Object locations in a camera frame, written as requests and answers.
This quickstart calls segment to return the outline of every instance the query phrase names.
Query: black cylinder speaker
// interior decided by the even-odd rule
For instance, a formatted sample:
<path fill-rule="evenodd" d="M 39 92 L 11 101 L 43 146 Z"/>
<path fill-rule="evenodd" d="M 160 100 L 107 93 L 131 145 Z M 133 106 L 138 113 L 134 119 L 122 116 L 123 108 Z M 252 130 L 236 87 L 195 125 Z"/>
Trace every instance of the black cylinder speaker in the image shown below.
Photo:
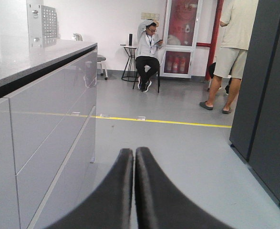
<path fill-rule="evenodd" d="M 132 33 L 129 34 L 129 46 L 132 46 Z"/>

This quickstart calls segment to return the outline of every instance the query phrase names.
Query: glass cabinet door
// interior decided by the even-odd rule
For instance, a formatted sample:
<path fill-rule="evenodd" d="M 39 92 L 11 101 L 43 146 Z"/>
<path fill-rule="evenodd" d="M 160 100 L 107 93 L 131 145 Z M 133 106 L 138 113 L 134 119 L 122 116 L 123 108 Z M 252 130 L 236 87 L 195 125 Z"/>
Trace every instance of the glass cabinet door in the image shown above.
<path fill-rule="evenodd" d="M 198 0 L 172 0 L 168 45 L 192 46 Z"/>
<path fill-rule="evenodd" d="M 202 0 L 167 0 L 162 76 L 191 78 Z"/>

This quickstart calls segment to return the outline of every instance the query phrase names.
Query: lanyard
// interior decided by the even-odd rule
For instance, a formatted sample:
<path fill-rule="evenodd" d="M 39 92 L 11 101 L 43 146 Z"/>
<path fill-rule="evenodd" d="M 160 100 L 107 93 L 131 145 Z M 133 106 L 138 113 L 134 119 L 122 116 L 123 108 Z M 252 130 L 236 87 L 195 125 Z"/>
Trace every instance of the lanyard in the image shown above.
<path fill-rule="evenodd" d="M 149 50 L 149 53 L 151 53 L 151 50 L 152 50 L 152 47 L 151 47 L 151 42 L 153 41 L 153 36 L 150 36 L 151 39 L 149 39 L 149 36 L 146 34 L 148 40 L 149 40 L 149 44 L 150 44 L 150 50 Z"/>

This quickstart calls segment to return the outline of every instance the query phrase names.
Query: white shirt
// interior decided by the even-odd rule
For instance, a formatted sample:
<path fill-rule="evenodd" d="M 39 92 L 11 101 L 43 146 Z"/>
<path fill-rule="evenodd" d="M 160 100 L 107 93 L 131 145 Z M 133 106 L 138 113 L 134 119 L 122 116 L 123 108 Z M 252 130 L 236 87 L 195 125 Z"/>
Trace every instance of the white shirt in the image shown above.
<path fill-rule="evenodd" d="M 149 36 L 146 34 L 146 26 L 153 23 L 152 20 L 145 20 L 139 25 L 137 38 L 138 38 L 138 47 L 136 49 L 136 57 L 138 56 L 150 56 L 158 58 L 156 52 L 158 49 L 161 48 L 157 44 L 159 41 L 158 34 L 154 34 L 152 36 Z"/>
<path fill-rule="evenodd" d="M 227 24 L 221 47 L 248 50 L 259 0 L 232 0 L 220 21 Z"/>

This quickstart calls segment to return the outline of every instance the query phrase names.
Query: red pipe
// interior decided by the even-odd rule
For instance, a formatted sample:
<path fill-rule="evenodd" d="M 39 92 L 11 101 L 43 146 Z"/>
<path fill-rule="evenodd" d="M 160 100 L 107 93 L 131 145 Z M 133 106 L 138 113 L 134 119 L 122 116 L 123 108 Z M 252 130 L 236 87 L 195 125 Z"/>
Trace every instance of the red pipe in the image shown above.
<path fill-rule="evenodd" d="M 217 1 L 214 27 L 213 27 L 211 44 L 210 44 L 210 52 L 208 54 L 208 60 L 207 60 L 207 68 L 213 63 L 213 60 L 214 60 L 216 42 L 217 42 L 218 30 L 219 30 L 219 23 L 220 23 L 220 16 L 221 16 L 221 11 L 222 11 L 223 4 L 224 4 L 224 0 L 218 0 Z M 211 77 L 210 77 L 210 75 L 208 73 L 208 69 L 207 69 L 205 80 L 209 81 L 210 79 L 211 79 Z"/>
<path fill-rule="evenodd" d="M 197 42 L 196 46 L 197 47 L 211 47 L 211 44 L 210 43 L 199 43 L 199 42 Z"/>

